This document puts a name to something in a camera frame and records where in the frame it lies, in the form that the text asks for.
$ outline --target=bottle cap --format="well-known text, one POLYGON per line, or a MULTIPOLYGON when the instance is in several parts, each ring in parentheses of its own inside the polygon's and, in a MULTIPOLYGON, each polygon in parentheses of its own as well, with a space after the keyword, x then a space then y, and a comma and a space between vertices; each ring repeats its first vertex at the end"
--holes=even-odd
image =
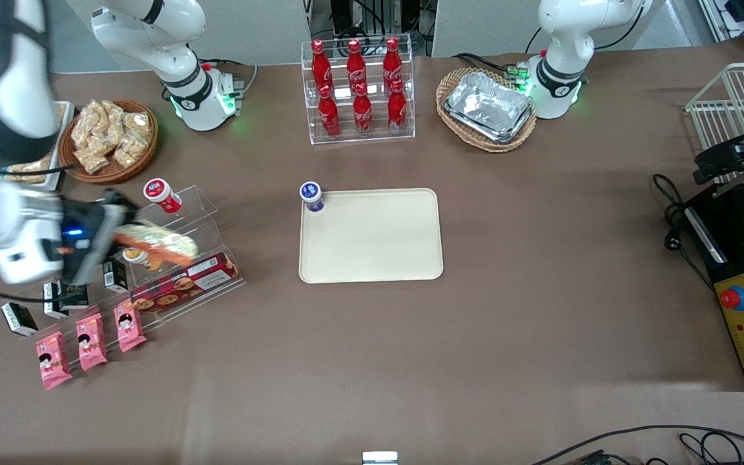
POLYGON ((142 263, 148 258, 148 252, 138 248, 126 247, 122 249, 122 258, 128 263, 142 263))
POLYGON ((162 202, 171 195, 171 186, 162 178, 154 178, 145 183, 145 187, 142 188, 142 194, 150 202, 162 202))
POLYGON ((321 198, 321 189, 318 183, 315 181, 304 182, 300 186, 300 197, 306 203, 316 203, 321 198))

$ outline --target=emergency stop button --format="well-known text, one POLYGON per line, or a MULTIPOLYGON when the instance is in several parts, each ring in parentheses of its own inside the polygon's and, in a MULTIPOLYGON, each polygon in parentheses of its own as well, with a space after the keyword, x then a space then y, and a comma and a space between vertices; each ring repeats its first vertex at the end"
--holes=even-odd
POLYGON ((744 310, 744 289, 738 285, 732 285, 720 292, 719 301, 727 308, 741 312, 744 310))

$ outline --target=red button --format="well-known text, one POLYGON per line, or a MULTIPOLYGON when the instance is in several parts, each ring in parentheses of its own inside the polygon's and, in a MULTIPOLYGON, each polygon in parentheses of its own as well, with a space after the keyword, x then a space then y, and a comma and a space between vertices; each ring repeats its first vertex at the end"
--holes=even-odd
POLYGON ((734 289, 725 289, 725 291, 719 294, 719 299, 729 309, 735 309, 742 303, 739 292, 736 292, 734 289))

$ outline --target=robotic arm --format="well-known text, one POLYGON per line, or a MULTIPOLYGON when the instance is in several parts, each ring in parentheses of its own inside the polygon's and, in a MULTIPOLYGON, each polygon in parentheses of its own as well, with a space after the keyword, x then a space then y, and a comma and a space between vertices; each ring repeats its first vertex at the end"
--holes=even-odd
POLYGON ((530 97, 540 118, 566 114, 593 57, 590 32, 631 23, 652 0, 541 0, 538 21, 550 35, 545 56, 532 57, 530 97))
MULTIPOLYGON (((59 130, 46 10, 44 0, 0 0, 0 168, 38 160, 59 130)), ((22 188, 0 176, 2 279, 18 284, 62 271, 70 284, 88 282, 128 211, 22 188)))
POLYGON ((187 43, 203 34, 195 0, 103 0, 91 27, 107 50, 153 69, 171 93, 177 115, 194 130, 211 130, 236 112, 234 78, 201 66, 187 43))

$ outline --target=pink snack package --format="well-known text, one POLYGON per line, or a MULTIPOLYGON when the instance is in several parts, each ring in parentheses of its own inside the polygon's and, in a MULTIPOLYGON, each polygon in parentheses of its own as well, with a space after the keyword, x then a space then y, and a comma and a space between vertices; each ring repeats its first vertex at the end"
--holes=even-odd
POLYGON ((128 351, 145 342, 145 336, 142 335, 142 323, 139 321, 140 314, 130 302, 130 298, 114 307, 114 320, 120 350, 128 351))
POLYGON ((103 336, 103 316, 94 314, 76 322, 79 363, 83 370, 109 361, 103 336))
POLYGON ((36 355, 39 356, 39 374, 45 389, 56 388, 73 378, 65 354, 65 339, 59 331, 36 342, 36 355))

